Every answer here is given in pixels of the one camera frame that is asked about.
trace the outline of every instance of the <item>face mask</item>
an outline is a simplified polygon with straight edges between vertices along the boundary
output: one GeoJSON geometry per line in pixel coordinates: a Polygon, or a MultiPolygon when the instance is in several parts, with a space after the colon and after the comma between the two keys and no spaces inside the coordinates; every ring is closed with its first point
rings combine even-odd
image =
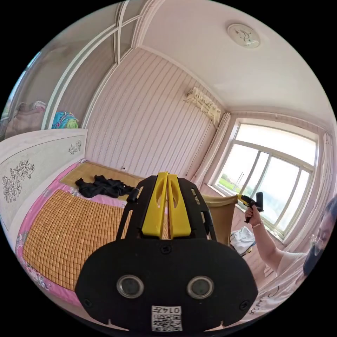
{"type": "Polygon", "coordinates": [[[323,249],[320,249],[319,251],[317,250],[318,249],[316,245],[313,245],[308,253],[308,256],[305,259],[305,262],[303,264],[303,273],[305,276],[308,276],[311,273],[323,253],[323,249]]]}

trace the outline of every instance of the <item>qr code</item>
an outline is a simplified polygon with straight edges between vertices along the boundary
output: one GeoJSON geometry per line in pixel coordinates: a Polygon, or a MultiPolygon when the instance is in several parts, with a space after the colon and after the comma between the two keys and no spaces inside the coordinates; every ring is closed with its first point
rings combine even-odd
{"type": "Polygon", "coordinates": [[[182,331],[180,306],[152,306],[152,331],[182,331]]]}

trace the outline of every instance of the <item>white curtain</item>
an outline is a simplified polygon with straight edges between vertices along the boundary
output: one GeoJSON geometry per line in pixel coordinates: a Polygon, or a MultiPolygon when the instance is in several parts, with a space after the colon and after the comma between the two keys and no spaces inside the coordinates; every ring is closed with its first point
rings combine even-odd
{"type": "Polygon", "coordinates": [[[321,178],[315,205],[310,212],[307,221],[295,239],[284,249],[284,251],[302,251],[308,244],[310,235],[316,233],[321,222],[321,217],[326,204],[329,202],[329,194],[333,176],[333,145],[332,137],[327,132],[323,135],[323,160],[321,166],[321,178]]]}
{"type": "Polygon", "coordinates": [[[225,133],[227,131],[229,122],[231,119],[231,114],[229,112],[224,113],[224,115],[222,116],[221,122],[219,124],[219,127],[217,129],[217,132],[214,135],[214,138],[211,142],[211,145],[200,165],[200,167],[198,168],[197,172],[195,173],[195,175],[193,176],[193,178],[191,179],[192,183],[194,183],[198,188],[200,188],[200,186],[203,183],[205,174],[207,172],[207,170],[210,168],[212,161],[216,155],[216,153],[219,150],[219,146],[225,136],[225,133]]]}

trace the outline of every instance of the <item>grass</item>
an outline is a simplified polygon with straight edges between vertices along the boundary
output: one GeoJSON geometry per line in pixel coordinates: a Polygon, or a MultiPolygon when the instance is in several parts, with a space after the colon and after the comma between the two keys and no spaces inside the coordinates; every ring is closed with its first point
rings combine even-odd
{"type": "MultiPolygon", "coordinates": [[[[234,185],[229,183],[227,180],[220,178],[219,184],[233,191],[234,185]]],[[[238,187],[235,188],[235,192],[240,193],[240,189],[238,187]]]]}

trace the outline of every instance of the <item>white headboard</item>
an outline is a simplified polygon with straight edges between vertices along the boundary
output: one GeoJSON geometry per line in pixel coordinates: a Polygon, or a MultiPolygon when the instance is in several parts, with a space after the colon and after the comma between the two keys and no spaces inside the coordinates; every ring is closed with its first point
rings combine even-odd
{"type": "Polygon", "coordinates": [[[1,225],[13,251],[22,221],[41,193],[84,158],[86,129],[27,132],[0,142],[1,225]]]}

